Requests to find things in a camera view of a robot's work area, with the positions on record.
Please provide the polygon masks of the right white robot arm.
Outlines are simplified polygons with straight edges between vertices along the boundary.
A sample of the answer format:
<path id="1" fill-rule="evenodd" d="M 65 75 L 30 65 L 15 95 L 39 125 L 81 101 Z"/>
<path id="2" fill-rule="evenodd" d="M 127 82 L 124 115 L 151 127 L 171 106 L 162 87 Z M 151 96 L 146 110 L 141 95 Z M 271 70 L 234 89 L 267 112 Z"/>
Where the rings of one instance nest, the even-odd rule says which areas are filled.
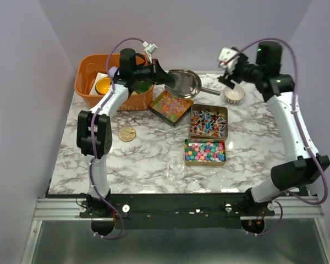
<path id="1" fill-rule="evenodd" d="M 281 193 L 290 193 L 322 179 L 323 197 L 316 202 L 324 203 L 328 197 L 325 170 L 330 165 L 327 155 L 320 155 L 309 136 L 298 103 L 296 75 L 281 73 L 283 47 L 289 45 L 277 38 L 263 38 L 255 41 L 257 55 L 255 63 L 249 63 L 243 50 L 235 47 L 223 48 L 218 56 L 219 67 L 224 74 L 219 82 L 233 89 L 243 82 L 254 84 L 275 118 L 283 141 L 285 163 L 271 169 L 270 178 L 246 191 L 242 201 L 243 211 L 250 216 L 262 209 Z"/>

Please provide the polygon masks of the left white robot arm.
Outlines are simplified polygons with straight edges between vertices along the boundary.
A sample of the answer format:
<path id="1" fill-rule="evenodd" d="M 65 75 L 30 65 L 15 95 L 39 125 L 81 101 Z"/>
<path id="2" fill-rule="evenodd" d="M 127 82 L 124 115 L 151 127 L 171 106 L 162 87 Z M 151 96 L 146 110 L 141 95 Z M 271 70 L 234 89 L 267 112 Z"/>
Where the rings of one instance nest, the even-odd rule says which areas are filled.
<path id="1" fill-rule="evenodd" d="M 88 162 L 89 195 L 96 199 L 92 204 L 92 211 L 99 217 L 107 216 L 111 210 L 111 204 L 105 198 L 110 191 L 106 159 L 113 142 L 113 116 L 134 92 L 137 82 L 150 81 L 157 85 L 174 82 L 162 69 L 158 59 L 146 55 L 146 62 L 138 64 L 136 58 L 139 56 L 140 54 L 131 48 L 121 50 L 119 66 L 113 73 L 109 72 L 111 57 L 108 56 L 106 74 L 111 81 L 110 88 L 98 104 L 78 115 L 76 143 Z"/>

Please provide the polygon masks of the metal scoop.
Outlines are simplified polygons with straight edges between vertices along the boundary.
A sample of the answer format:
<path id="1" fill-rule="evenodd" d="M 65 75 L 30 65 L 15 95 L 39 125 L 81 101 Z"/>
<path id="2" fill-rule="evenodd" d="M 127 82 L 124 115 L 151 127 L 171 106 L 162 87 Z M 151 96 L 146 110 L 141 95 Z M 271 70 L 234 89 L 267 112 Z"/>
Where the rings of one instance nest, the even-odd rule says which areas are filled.
<path id="1" fill-rule="evenodd" d="M 199 75 L 194 71 L 173 69 L 168 72 L 168 75 L 173 81 L 169 84 L 165 84 L 165 90 L 182 99 L 192 99 L 200 92 L 216 96 L 221 94 L 220 91 L 202 86 Z"/>

